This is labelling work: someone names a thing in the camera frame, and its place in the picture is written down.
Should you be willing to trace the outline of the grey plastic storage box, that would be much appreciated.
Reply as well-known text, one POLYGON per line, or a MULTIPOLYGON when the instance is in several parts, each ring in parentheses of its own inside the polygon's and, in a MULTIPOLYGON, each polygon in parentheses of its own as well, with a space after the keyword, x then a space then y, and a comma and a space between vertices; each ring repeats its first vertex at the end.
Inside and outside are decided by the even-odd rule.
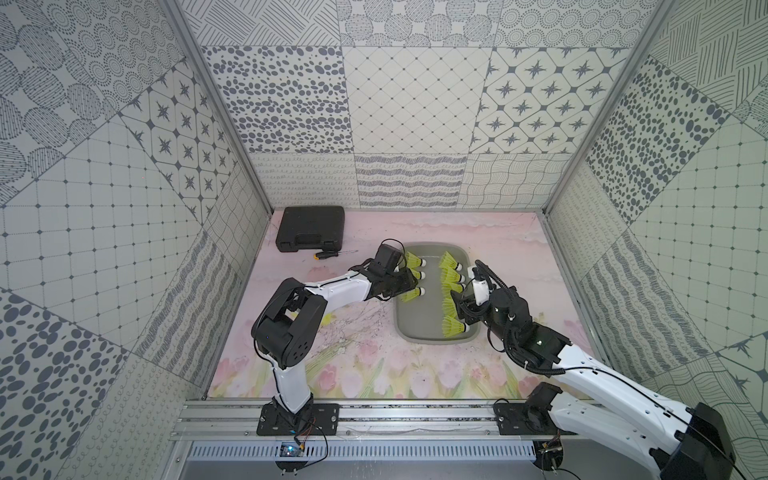
POLYGON ((454 338, 444 338, 441 332, 441 322, 444 318, 441 303, 446 296, 441 288, 440 257, 448 251, 462 264, 460 273, 465 277, 465 281, 461 285, 465 286, 468 283, 468 253, 461 247, 448 243, 410 243, 405 245, 405 249, 426 261, 424 267, 417 269, 426 274, 424 280, 418 281, 418 286, 425 290, 425 294, 406 303, 397 299, 395 322, 398 333, 404 339, 420 344, 450 345, 473 340, 479 333, 477 325, 468 326, 464 334, 454 338))

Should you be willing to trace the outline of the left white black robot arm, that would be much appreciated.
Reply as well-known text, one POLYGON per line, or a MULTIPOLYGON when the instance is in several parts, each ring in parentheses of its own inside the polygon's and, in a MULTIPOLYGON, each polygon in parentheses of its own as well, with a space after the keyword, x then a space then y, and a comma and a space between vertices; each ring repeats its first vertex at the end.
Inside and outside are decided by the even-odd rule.
POLYGON ((340 276, 315 283, 287 278, 278 286, 251 328, 257 355, 272 367, 278 405, 296 415, 312 402, 304 359, 326 314, 418 289, 406 254, 401 242, 386 239, 374 257, 340 276))

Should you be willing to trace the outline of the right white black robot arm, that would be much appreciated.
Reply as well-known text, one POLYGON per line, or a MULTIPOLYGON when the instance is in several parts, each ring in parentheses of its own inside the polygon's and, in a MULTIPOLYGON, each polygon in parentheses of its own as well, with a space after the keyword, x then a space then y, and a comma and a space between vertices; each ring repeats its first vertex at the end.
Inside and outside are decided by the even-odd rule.
POLYGON ((737 473, 722 415, 689 407, 607 367, 559 332, 535 322, 512 287, 474 280, 453 291, 459 322, 482 323, 519 367, 542 376, 522 407, 539 432, 572 432, 612 449, 661 479, 728 479, 737 473))

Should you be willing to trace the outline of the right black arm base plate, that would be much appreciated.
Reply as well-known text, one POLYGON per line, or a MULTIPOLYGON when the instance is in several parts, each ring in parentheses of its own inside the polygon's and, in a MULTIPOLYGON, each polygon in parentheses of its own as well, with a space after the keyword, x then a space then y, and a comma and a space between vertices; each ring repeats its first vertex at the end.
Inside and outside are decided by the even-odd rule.
POLYGON ((539 383, 523 403, 498 399, 493 413, 502 436, 550 435, 557 436, 560 429, 555 425, 550 412, 552 402, 563 394, 563 390, 550 383, 539 383))

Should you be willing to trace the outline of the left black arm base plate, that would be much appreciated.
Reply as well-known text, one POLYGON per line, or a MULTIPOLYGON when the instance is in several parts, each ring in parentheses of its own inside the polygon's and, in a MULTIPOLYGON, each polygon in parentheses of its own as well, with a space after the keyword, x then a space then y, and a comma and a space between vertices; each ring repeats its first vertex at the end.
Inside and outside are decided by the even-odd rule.
POLYGON ((338 403, 315 403, 310 399, 298 413, 283 407, 277 399, 261 409, 257 427, 258 436, 334 436, 340 417, 338 403))

